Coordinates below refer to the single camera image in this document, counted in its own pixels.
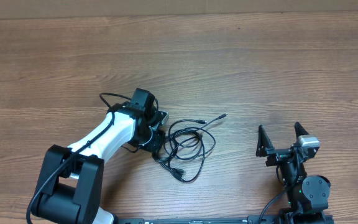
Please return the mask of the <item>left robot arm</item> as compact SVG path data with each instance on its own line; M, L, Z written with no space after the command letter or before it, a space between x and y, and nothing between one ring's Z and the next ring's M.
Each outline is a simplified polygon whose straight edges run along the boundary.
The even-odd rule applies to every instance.
M117 223L103 210L104 166L124 144L136 151L157 152L163 144L168 113L160 111L151 92L138 88L125 102L108 107L106 117L83 139L45 153L39 179L26 211L54 223Z

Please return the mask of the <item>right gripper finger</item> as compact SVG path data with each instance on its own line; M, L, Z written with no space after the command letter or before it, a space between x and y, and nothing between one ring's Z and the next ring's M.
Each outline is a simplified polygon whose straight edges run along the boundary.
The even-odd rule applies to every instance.
M294 124L294 129L297 138L303 135L309 135L309 132L307 132L299 122Z
M268 156L274 151L274 146L267 136L267 133L262 125L258 127L258 143L256 149L256 156Z

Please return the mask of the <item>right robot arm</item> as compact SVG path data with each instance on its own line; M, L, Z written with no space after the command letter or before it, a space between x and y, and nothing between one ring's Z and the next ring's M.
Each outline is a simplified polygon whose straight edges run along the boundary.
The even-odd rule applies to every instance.
M329 207L331 183L322 175L308 175L304 163L315 157L320 141L296 122L296 141L285 149L276 149L264 127L258 127L258 143L255 155L266 157L265 165L276 168L276 177L283 190L271 199L258 217L258 223L333 223L332 216L324 210ZM268 208L286 195L289 207L277 215L265 216Z

